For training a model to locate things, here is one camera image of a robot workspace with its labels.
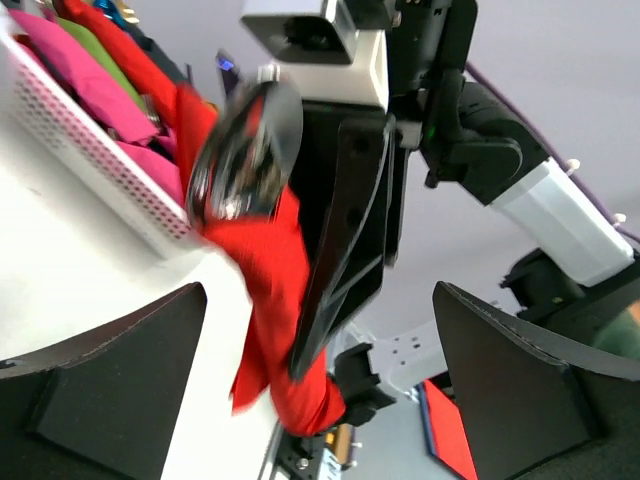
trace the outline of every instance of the green pillow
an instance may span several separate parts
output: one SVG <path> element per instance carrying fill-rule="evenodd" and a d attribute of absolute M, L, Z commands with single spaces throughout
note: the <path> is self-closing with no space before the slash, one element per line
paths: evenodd
<path fill-rule="evenodd" d="M 104 68 L 109 75 L 120 85 L 125 92 L 131 97 L 131 99 L 140 107 L 140 110 L 143 112 L 144 103 L 140 95 L 133 88 L 129 79 L 122 73 L 118 64 L 113 61 L 109 53 L 104 49 L 100 40 L 91 33 L 90 30 L 87 30 L 81 25 L 70 22 L 63 18 L 58 18 L 58 25 L 60 25 L 69 35 L 71 35 L 75 40 L 82 45 L 82 47 L 91 55 L 96 62 L 98 62 L 102 68 Z"/>

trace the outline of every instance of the perforated basket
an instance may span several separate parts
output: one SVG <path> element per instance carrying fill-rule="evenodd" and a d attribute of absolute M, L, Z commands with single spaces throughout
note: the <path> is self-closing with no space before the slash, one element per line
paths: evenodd
<path fill-rule="evenodd" d="M 159 255 L 195 248 L 184 210 L 22 49 L 12 37 L 19 29 L 0 16 L 5 110 Z"/>

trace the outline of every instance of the black plastic part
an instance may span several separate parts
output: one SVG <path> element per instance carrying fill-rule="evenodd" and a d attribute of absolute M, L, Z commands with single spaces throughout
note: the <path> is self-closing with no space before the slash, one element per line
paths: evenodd
<path fill-rule="evenodd" d="M 640 300 L 640 262 L 636 261 L 617 275 L 590 288 L 584 296 L 567 303 L 542 322 L 545 328 L 591 345 L 606 328 L 631 304 Z"/>
<path fill-rule="evenodd" d="M 396 0 L 345 0 L 358 30 L 389 30 Z"/>
<path fill-rule="evenodd" d="M 513 266 L 501 286 L 510 289 L 523 307 L 519 318 L 591 345 L 600 331 L 640 300 L 640 262 L 585 287 L 534 250 Z"/>
<path fill-rule="evenodd" d="M 410 151 L 400 148 L 396 144 L 393 155 L 391 174 L 391 201 L 387 218 L 387 239 L 384 261 L 387 266 L 393 266 L 398 259 L 400 237 L 402 236 L 402 219 L 404 218 L 404 193 L 407 184 L 407 169 Z"/>
<path fill-rule="evenodd" d="M 600 435 L 574 368 L 514 328 L 537 327 L 443 282 L 433 302 L 480 480 L 516 478 Z"/>
<path fill-rule="evenodd" d="M 206 302 L 190 284 L 1 362 L 0 478 L 159 480 Z"/>
<path fill-rule="evenodd" d="M 347 406 L 339 424 L 362 426 L 370 422 L 378 410 L 396 402 L 378 387 L 380 376 L 371 371 L 369 362 L 372 348 L 369 343 L 361 343 L 345 350 L 334 360 L 334 381 Z"/>
<path fill-rule="evenodd" d="M 434 307 L 480 480 L 640 478 L 640 362 L 451 284 L 436 286 Z"/>
<path fill-rule="evenodd" d="M 291 186 L 312 273 L 291 351 L 294 379 L 382 284 L 394 127 L 380 109 L 305 104 Z"/>
<path fill-rule="evenodd" d="M 519 118 L 461 71 L 444 72 L 438 90 L 435 135 L 421 148 L 427 187 L 456 182 L 488 205 L 549 158 Z"/>
<path fill-rule="evenodd" d="M 430 87 L 440 38 L 449 8 L 456 0 L 401 2 L 400 25 L 387 34 L 389 90 L 392 96 L 406 95 Z"/>
<path fill-rule="evenodd" d="M 584 289 L 539 249 L 519 260 L 500 287 L 511 290 L 523 307 L 518 317 L 536 324 L 585 297 Z"/>
<path fill-rule="evenodd" d="M 283 432 L 274 465 L 284 470 L 289 480 L 320 480 L 318 474 L 324 448 L 324 435 L 299 438 Z M 302 459 L 308 462 L 305 468 L 300 468 L 298 463 Z"/>

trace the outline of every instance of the fabric item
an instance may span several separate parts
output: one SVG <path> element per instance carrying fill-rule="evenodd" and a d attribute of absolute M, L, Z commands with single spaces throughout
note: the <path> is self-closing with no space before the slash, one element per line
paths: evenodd
<path fill-rule="evenodd" d="M 27 53 L 27 55 L 29 55 L 38 65 L 40 65 L 40 67 L 42 67 L 44 71 L 49 71 L 49 69 L 45 66 L 44 63 L 42 63 L 42 61 L 36 54 L 28 35 L 16 35 L 14 38 L 15 41 L 18 42 L 22 49 Z"/>
<path fill-rule="evenodd" d="M 60 85 L 60 87 L 62 87 L 62 89 L 67 92 L 67 95 L 72 97 L 74 100 L 77 100 L 77 96 L 73 91 L 73 88 L 71 88 L 71 85 L 69 85 L 69 83 L 64 78 L 62 78 L 62 75 L 60 75 L 60 73 L 58 73 L 53 65 L 49 63 L 44 55 L 38 52 L 37 47 L 33 44 L 33 42 L 31 42 L 29 35 L 15 35 L 14 39 L 24 48 L 25 51 L 27 51 L 27 53 L 29 53 L 29 56 L 33 58 L 38 63 L 38 65 L 42 67 L 43 70 L 51 75 L 51 77 L 58 83 L 58 85 Z"/>
<path fill-rule="evenodd" d="M 9 14 L 73 88 L 83 107 L 127 143 L 147 143 L 158 129 L 116 81 L 62 27 L 19 10 Z"/>
<path fill-rule="evenodd" d="M 140 94 L 149 94 L 162 120 L 175 127 L 176 86 L 136 44 L 129 34 L 82 0 L 60 0 L 62 18 L 82 25 L 100 41 Z"/>
<path fill-rule="evenodd" d="M 176 163 L 184 191 L 198 152 L 217 112 L 189 86 L 177 93 Z M 326 351 L 307 375 L 294 382 L 288 358 L 309 275 L 298 199 L 288 188 L 272 219 L 220 221 L 202 236 L 220 246 L 242 271 L 253 300 L 244 352 L 233 384 L 234 412 L 250 407 L 270 386 L 271 398 L 286 430 L 310 436 L 336 424 L 345 413 L 342 394 L 326 371 Z"/>
<path fill-rule="evenodd" d="M 144 112 L 144 103 L 136 92 L 136 89 L 131 85 L 131 82 L 127 79 L 126 75 L 122 73 L 120 67 L 113 61 L 107 51 L 104 49 L 100 41 L 89 30 L 82 25 L 77 25 L 73 22 L 65 20 L 64 18 L 58 18 L 58 25 L 60 25 L 69 35 L 76 39 L 76 41 L 82 45 L 82 47 L 93 57 L 93 59 L 104 68 L 109 75 L 120 85 L 120 87 L 127 92 L 127 95 L 131 97 L 131 100 Z"/>
<path fill-rule="evenodd" d="M 173 83 L 176 85 L 189 83 L 187 76 L 180 71 L 173 60 L 158 46 L 155 40 L 147 37 L 137 25 L 128 23 L 125 30 L 129 32 L 131 38 L 133 38 L 144 53 L 147 54 L 147 57 L 149 57 Z"/>
<path fill-rule="evenodd" d="M 178 167 L 149 148 L 116 143 L 178 205 L 184 205 Z"/>

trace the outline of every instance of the red panel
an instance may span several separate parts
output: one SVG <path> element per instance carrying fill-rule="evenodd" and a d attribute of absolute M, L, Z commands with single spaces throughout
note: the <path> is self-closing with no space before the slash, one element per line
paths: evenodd
<path fill-rule="evenodd" d="M 478 480 L 458 407 L 430 381 L 424 389 L 438 457 L 466 480 Z"/>

